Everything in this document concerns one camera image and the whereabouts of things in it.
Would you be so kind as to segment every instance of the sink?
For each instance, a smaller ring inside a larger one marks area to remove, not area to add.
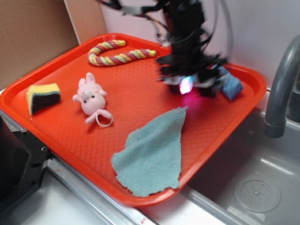
[[[300,126],[273,139],[263,117],[253,110],[188,185],[246,224],[300,224]]]

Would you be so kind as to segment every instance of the orange tray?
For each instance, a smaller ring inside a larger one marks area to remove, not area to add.
[[[123,34],[93,38],[11,84],[0,96],[0,108],[28,129],[51,151],[115,200],[134,207],[154,205],[178,193],[218,147],[246,118],[266,92],[265,80],[256,71],[228,65],[239,78],[244,90],[230,102],[222,93],[215,98],[201,97],[197,90],[185,95],[170,93],[158,82],[156,58],[142,59],[124,65],[97,67],[87,60],[89,50],[100,42],[125,40],[127,45],[103,52],[114,56],[134,49],[157,51],[157,57],[170,48]],[[108,93],[107,106],[114,122],[101,128],[96,122],[86,125],[86,115],[72,100],[80,78],[91,72]],[[57,83],[61,101],[30,116],[26,91],[31,85]],[[112,155],[125,147],[128,135],[157,116],[177,107],[188,106],[182,129],[182,162],[180,187],[148,197],[134,197],[116,179]]]

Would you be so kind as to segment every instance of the towel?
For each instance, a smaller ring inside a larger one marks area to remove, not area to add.
[[[166,188],[179,187],[180,139],[186,109],[168,111],[132,132],[125,149],[113,155],[117,180],[133,196],[147,197]]]

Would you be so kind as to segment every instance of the stuffed bunny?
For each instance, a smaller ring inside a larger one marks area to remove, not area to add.
[[[89,117],[85,120],[86,124],[90,124],[95,120],[100,126],[108,127],[113,122],[113,115],[105,110],[106,101],[104,97],[107,93],[102,87],[96,83],[95,77],[92,73],[86,74],[86,79],[81,78],[78,84],[77,94],[73,96],[73,101],[80,102],[81,108]],[[101,115],[105,118],[111,119],[107,125],[99,122],[98,116]]]

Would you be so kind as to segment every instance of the pink light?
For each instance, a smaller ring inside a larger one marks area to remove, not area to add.
[[[179,85],[179,88],[180,88],[180,93],[182,95],[191,92],[193,88],[192,77],[186,76],[185,78],[183,78]]]

